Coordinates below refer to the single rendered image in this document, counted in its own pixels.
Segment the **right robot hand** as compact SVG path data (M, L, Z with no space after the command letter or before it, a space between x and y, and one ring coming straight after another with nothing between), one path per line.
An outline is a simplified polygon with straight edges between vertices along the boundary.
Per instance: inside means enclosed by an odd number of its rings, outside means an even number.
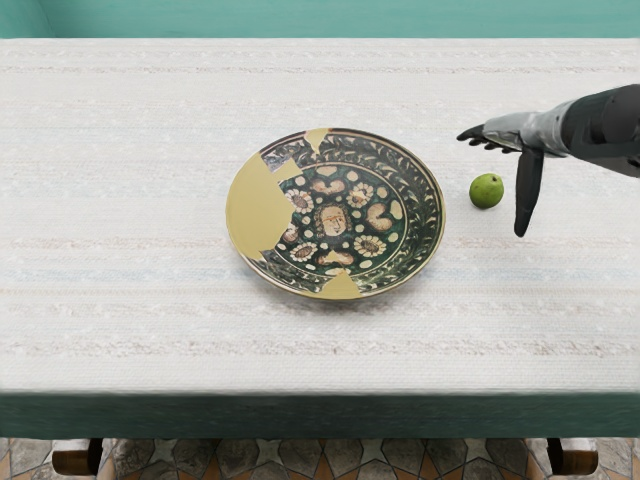
M465 130L457 140L483 145L486 150L519 152L516 175L516 217L514 232L523 237L537 204L544 158L563 158L569 154L561 139L562 121L574 103L564 102L546 112L518 112L487 120Z

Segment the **green round fruit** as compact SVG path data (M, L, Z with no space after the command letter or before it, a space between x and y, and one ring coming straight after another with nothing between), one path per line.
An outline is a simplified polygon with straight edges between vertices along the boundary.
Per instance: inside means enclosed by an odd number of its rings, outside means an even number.
M486 173L476 177L469 187L469 198L479 209L493 208L500 203L504 195L502 178L495 173Z

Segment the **patterned ceramic plate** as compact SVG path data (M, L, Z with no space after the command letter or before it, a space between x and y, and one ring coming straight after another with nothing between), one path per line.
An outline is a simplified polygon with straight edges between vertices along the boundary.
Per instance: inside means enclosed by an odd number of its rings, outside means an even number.
M436 252L445 218L421 160L393 141L341 128L261 149L237 173L226 205L230 238L257 274L329 300L408 281Z

